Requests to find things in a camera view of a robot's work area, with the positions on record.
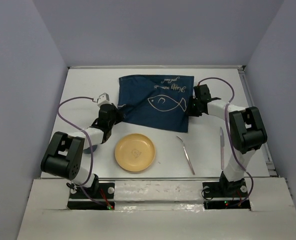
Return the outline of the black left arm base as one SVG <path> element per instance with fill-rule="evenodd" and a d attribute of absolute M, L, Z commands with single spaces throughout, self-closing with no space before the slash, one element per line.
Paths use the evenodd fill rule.
<path fill-rule="evenodd" d="M 99 182 L 97 190 L 84 188 L 85 193 L 74 183 L 66 183 L 69 188 L 67 208 L 70 210 L 114 210 L 115 183 L 111 181 Z"/>

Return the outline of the dark blue cup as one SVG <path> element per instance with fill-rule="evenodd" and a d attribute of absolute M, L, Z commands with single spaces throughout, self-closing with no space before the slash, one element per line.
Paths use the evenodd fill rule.
<path fill-rule="evenodd" d="M 84 154 L 91 154 L 91 153 L 93 153 L 96 149 L 97 149 L 97 145 L 93 145 L 92 147 L 88 147 L 87 149 L 84 149 L 83 150 L 83 153 Z"/>

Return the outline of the dark blue patterned cloth napkin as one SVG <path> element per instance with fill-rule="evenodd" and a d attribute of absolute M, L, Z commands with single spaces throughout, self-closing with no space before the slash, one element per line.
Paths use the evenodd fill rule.
<path fill-rule="evenodd" d="M 123 76 L 119 78 L 118 109 L 126 123 L 186 133 L 193 86 L 194 77 L 187 75 Z"/>

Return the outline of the tan round plate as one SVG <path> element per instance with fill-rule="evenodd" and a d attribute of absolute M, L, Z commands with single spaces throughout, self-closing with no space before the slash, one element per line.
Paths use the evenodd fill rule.
<path fill-rule="evenodd" d="M 156 148 L 150 138 L 133 133 L 121 138 L 115 146 L 115 159 L 118 165 L 133 173 L 149 168 L 155 159 Z"/>

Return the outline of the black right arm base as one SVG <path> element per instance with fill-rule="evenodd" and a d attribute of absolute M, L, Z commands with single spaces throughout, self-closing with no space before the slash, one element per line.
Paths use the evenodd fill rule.
<path fill-rule="evenodd" d="M 218 181 L 202 183 L 201 196 L 204 199 L 205 210 L 248 209 L 251 210 L 250 201 L 244 200 L 248 195 L 247 186 L 243 180 L 241 184 L 224 192 L 220 189 Z"/>

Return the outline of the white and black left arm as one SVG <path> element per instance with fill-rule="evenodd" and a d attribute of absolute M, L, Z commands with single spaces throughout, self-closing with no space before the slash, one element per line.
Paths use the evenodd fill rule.
<path fill-rule="evenodd" d="M 113 126 L 123 119 L 124 115 L 114 104 L 103 103 L 98 118 L 87 129 L 74 134 L 55 132 L 41 161 L 41 171 L 70 180 L 86 197 L 94 197 L 98 193 L 99 179 L 92 170 L 81 166 L 83 151 L 89 148 L 93 158 L 93 146 L 104 144 Z"/>

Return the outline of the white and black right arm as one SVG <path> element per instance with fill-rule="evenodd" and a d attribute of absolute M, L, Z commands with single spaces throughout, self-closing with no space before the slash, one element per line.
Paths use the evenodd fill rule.
<path fill-rule="evenodd" d="M 229 196 L 241 187 L 250 159 L 267 141 L 259 109 L 235 106 L 212 97 L 205 84 L 193 89 L 195 96 L 189 99 L 187 114 L 190 117 L 207 114 L 225 121 L 232 156 L 221 173 L 218 190 L 223 196 Z"/>

